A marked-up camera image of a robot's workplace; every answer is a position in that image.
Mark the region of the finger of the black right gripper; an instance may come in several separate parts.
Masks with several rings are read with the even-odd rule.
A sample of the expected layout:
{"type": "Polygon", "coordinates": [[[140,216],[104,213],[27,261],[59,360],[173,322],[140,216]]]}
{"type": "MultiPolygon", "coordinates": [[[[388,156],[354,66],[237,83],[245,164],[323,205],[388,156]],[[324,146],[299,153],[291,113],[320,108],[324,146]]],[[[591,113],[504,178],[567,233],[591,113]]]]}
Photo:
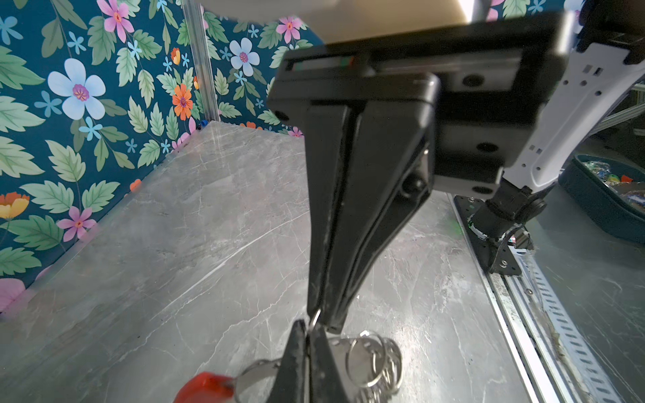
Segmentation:
{"type": "Polygon", "coordinates": [[[326,322],[324,292],[334,239],[337,179],[344,168],[344,132],[350,109],[345,105],[313,105],[306,113],[305,149],[311,217],[307,313],[326,322]]]}

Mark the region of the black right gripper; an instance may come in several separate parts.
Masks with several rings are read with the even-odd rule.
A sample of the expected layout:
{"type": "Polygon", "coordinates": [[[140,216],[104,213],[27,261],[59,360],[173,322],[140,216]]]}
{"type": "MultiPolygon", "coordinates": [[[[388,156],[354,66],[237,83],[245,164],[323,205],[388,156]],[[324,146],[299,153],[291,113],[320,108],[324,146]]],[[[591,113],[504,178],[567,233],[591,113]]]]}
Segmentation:
{"type": "Polygon", "coordinates": [[[322,325],[342,332],[376,258],[433,189],[490,196],[564,74],[571,13],[287,52],[268,97],[302,129],[313,196],[341,196],[322,325]]]}

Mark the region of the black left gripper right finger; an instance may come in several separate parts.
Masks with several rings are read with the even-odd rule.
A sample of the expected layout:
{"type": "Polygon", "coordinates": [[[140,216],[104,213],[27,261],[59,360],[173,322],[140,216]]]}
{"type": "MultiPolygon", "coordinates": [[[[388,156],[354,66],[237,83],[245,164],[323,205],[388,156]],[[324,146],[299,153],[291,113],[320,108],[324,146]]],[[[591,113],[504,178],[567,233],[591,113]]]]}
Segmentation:
{"type": "Polygon", "coordinates": [[[309,398],[313,403],[348,403],[338,366],[324,328],[314,325],[308,334],[309,398]]]}

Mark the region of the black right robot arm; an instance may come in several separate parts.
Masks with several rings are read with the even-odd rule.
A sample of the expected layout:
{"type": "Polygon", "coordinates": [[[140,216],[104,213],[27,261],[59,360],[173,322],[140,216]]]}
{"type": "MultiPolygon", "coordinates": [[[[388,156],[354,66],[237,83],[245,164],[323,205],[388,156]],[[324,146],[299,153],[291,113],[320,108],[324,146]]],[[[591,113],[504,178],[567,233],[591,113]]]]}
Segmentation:
{"type": "Polygon", "coordinates": [[[482,200],[475,231],[497,252],[643,75],[641,1],[287,52],[268,105],[305,133],[309,317],[342,330],[432,191],[482,200]]]}

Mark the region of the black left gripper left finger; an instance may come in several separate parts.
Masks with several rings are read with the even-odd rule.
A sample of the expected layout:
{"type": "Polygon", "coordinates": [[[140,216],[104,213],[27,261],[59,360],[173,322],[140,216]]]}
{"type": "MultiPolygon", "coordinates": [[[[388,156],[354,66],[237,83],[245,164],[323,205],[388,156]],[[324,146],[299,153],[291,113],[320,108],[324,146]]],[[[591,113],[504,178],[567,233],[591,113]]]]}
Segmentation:
{"type": "Polygon", "coordinates": [[[298,319],[292,324],[267,403],[304,403],[307,380],[306,347],[307,325],[304,320],[298,319]]]}

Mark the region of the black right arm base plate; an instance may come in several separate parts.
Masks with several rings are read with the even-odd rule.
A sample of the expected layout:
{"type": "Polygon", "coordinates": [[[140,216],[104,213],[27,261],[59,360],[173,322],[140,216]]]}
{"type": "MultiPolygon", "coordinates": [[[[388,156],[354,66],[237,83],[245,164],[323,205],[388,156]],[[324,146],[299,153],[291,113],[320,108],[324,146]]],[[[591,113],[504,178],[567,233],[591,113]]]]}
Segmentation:
{"type": "Polygon", "coordinates": [[[522,255],[534,249],[526,227],[514,224],[499,237],[488,236],[475,226],[475,214],[485,206],[482,200],[455,196],[453,202],[465,236],[483,272],[506,276],[522,275],[515,253],[522,255]]]}

